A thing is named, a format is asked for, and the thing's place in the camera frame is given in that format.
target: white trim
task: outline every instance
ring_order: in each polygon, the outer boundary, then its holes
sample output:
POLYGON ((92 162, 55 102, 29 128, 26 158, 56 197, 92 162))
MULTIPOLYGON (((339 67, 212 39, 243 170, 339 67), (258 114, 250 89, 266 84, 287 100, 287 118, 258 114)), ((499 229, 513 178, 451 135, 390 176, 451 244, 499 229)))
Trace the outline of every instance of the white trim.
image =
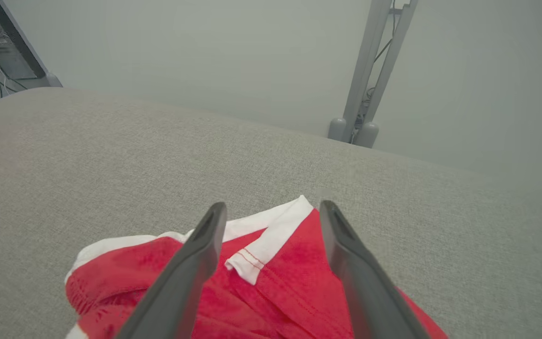
POLYGON ((64 284, 66 285, 68 278, 71 276, 77 268, 80 266, 83 266, 84 264, 90 262, 91 260, 94 260, 98 256, 103 255, 104 253, 108 253, 110 251, 114 251, 117 249, 123 249, 124 247, 131 247, 136 245, 145 244, 146 242, 156 240, 158 238, 161 238, 163 236, 168 236, 170 238, 173 238, 180 242, 185 242, 187 240, 188 235, 179 234, 177 232, 166 232, 163 234, 160 234, 159 236, 153 236, 153 235, 133 235, 133 236, 121 236, 119 238, 107 238, 102 239, 100 241, 97 241, 84 249, 81 249, 79 254, 77 255, 77 260, 75 260, 75 263, 72 265, 71 270, 66 273, 66 277, 64 278, 64 284))
POLYGON ((79 324, 75 324, 66 335, 66 339, 89 339, 88 335, 81 330, 79 324))
MULTIPOLYGON (((240 262, 239 259, 235 262, 235 266, 230 262, 226 262, 225 266, 228 269, 235 268, 238 272, 243 272, 244 275, 240 274, 241 277, 247 281, 253 281, 252 285, 256 281, 256 276, 258 275, 258 270, 256 274, 249 273, 253 266, 248 264, 247 261, 241 255, 246 256, 249 260, 252 259, 252 262, 257 262, 255 258, 250 258, 252 255, 255 255, 259 260, 265 264, 275 256, 279 249, 286 243, 288 238, 296 230, 298 225, 307 217, 312 211, 312 206, 307 201, 307 198, 304 195, 301 195, 299 198, 292 200, 291 202, 282 204, 280 206, 271 208, 270 210, 265 210, 257 214, 250 215, 249 217, 235 219, 227 221, 225 226, 225 232, 223 234, 223 242, 234 240, 246 234, 251 234, 258 230, 267 228, 263 232, 262 236, 254 241, 252 244, 246 246, 245 250, 242 249, 239 251, 240 255, 237 253, 230 258, 234 259, 237 255, 239 258, 244 260, 240 262)), ((98 256, 103 255, 104 253, 114 251, 117 249, 122 249, 124 247, 131 247, 136 245, 141 245, 149 241, 153 241, 163 236, 168 236, 179 242, 185 242, 187 238, 193 233, 193 229, 189 230, 185 234, 180 234, 177 232, 165 232, 159 236, 153 235, 134 235, 134 236, 122 236, 119 238, 107 238, 91 244, 84 249, 82 249, 77 255, 77 260, 72 265, 71 270, 66 274, 64 278, 64 283, 66 284, 68 278, 71 276, 77 268, 83 266, 84 264, 94 260, 98 256)))
POLYGON ((313 210, 304 195, 288 204, 289 206, 282 210, 280 215, 269 222, 267 229, 257 240, 227 259, 225 267, 228 270, 235 269, 242 279, 251 285, 256 284, 261 269, 273 259, 313 210))

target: red stitching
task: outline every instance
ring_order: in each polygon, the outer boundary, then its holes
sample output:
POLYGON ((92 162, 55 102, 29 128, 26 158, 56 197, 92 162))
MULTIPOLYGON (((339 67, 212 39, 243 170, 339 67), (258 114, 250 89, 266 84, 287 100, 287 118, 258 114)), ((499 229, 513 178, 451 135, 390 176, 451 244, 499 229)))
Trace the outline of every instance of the red stitching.
POLYGON ((258 262, 260 262, 263 266, 265 266, 264 262, 260 261, 257 257, 255 257, 252 253, 250 253, 246 248, 243 248, 244 251, 246 251, 249 255, 251 255, 254 259, 256 259, 258 262))
POLYGON ((246 262, 248 262, 248 264, 251 264, 252 266, 254 266, 254 268, 258 268, 258 267, 256 267, 255 264, 252 264, 252 262, 250 262, 243 254, 241 254, 241 253, 239 253, 239 252, 237 252, 237 254, 241 255, 241 257, 243 257, 244 260, 245 260, 246 262))

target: gray tabletop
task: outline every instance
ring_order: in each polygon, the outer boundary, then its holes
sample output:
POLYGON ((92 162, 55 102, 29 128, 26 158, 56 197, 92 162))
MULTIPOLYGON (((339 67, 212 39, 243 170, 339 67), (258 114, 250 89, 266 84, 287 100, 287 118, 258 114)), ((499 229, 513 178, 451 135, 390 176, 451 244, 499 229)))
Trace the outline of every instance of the gray tabletop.
POLYGON ((334 200, 453 337, 542 337, 542 193, 216 114, 71 89, 0 100, 0 338, 62 337, 97 240, 334 200))

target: seam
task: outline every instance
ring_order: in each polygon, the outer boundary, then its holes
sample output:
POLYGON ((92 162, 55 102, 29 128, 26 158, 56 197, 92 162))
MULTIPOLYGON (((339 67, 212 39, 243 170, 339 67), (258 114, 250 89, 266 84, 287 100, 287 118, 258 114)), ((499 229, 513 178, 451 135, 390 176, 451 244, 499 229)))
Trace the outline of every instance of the seam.
POLYGON ((303 307, 304 309, 307 310, 307 312, 311 315, 311 316, 314 316, 314 317, 318 317, 318 316, 321 316, 322 318, 325 318, 326 322, 331 324, 331 326, 335 329, 335 330, 342 330, 342 331, 345 331, 347 333, 352 333, 352 331, 350 331, 348 328, 344 328, 342 327, 340 324, 336 323, 333 321, 333 319, 331 319, 330 317, 328 317, 325 313, 319 311, 318 309, 316 309, 316 307, 312 306, 311 304, 309 304, 308 302, 305 302, 305 300, 300 296, 299 293, 297 293, 295 290, 293 290, 292 287, 290 287, 290 285, 288 285, 287 283, 285 283, 283 281, 283 279, 281 279, 279 277, 279 275, 277 275, 277 273, 275 273, 271 268, 269 268, 268 266, 265 266, 266 268, 266 272, 269 272, 270 274, 268 274, 267 276, 270 277, 271 279, 273 279, 274 281, 279 281, 282 283, 282 285, 284 286, 284 290, 290 294, 292 294, 292 296, 295 297, 295 301, 301 306, 303 307))
POLYGON ((241 257, 244 258, 244 260, 248 263, 248 264, 251 264, 252 266, 254 266, 254 268, 258 269, 259 271, 261 270, 260 268, 258 268, 255 264, 252 264, 252 262, 250 262, 243 254, 237 252, 237 254, 241 255, 241 257))
POLYGON ((255 257, 252 253, 250 253, 250 251, 248 251, 245 247, 243 248, 244 251, 246 251, 249 255, 251 255, 254 259, 256 259, 256 261, 260 262, 263 266, 265 265, 264 262, 262 262, 260 259, 258 259, 257 257, 255 257))
POLYGON ((288 315, 288 313, 284 312, 283 309, 279 308, 274 302, 271 301, 271 299, 269 299, 269 297, 267 297, 267 296, 264 295, 262 292, 260 292, 260 290, 259 290, 258 288, 255 288, 255 289, 254 289, 254 292, 256 292, 256 294, 258 294, 258 296, 260 296, 260 297, 263 298, 264 300, 268 300, 269 302, 271 302, 271 304, 272 304, 272 305, 273 305, 280 313, 282 313, 284 316, 290 318, 290 320, 292 320, 292 322, 294 322, 295 326, 299 327, 301 330, 303 330, 303 331, 305 331, 306 333, 308 333, 308 334, 310 335, 310 337, 312 337, 312 338, 315 337, 314 333, 311 333, 310 330, 308 330, 307 328, 305 328, 305 327, 302 326, 301 324, 298 324, 297 322, 295 322, 295 321, 292 319, 292 317, 290 317, 290 316, 288 315))
POLYGON ((227 326, 228 328, 237 328, 240 331, 239 335, 241 335, 241 336, 243 336, 243 335, 245 335, 247 333, 249 338, 261 338, 261 339, 269 338, 269 337, 265 337, 264 335, 260 335, 260 334, 258 334, 256 332, 252 332, 252 331, 249 331, 249 330, 246 330, 246 329, 239 328, 235 324, 224 322, 223 320, 219 320, 217 318, 210 317, 209 315, 202 315, 202 314, 198 313, 198 314, 196 314, 196 321, 198 321, 198 320, 200 320, 200 321, 208 320, 209 322, 215 323, 215 325, 217 325, 217 326, 221 324, 221 325, 227 326))

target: metal pole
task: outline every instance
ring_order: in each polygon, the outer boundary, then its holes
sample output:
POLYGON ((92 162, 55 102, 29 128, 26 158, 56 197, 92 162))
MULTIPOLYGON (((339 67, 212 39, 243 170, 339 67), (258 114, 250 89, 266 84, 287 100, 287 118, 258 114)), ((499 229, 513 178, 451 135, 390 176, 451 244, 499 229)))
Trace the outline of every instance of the metal pole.
POLYGON ((405 34, 409 29, 411 19, 413 19, 413 12, 415 12, 415 7, 417 7, 417 0, 411 0, 410 4, 406 4, 405 6, 403 6, 403 11, 400 15, 399 23, 396 26, 396 30, 394 31, 392 43, 390 43, 390 47, 386 52, 386 58, 382 65, 382 70, 380 71, 378 82, 376 83, 376 88, 374 89, 374 94, 372 95, 372 99, 369 101, 367 114, 365 115, 365 121, 363 122, 364 124, 372 122, 376 114, 376 110, 378 110, 380 100, 382 99, 382 95, 386 90, 386 86, 390 78, 390 73, 392 73, 392 70, 394 69, 396 58, 400 52, 400 47, 403 45, 403 41, 405 40, 405 34))
POLYGON ((369 7, 365 33, 359 49, 355 73, 352 77, 351 90, 348 93, 348 99, 346 99, 346 106, 344 107, 343 117, 346 120, 346 128, 342 133, 342 141, 344 142, 349 142, 351 139, 357 113, 359 113, 359 106, 367 90, 367 83, 372 73, 374 59, 378 53, 391 4, 392 0, 372 0, 369 7))

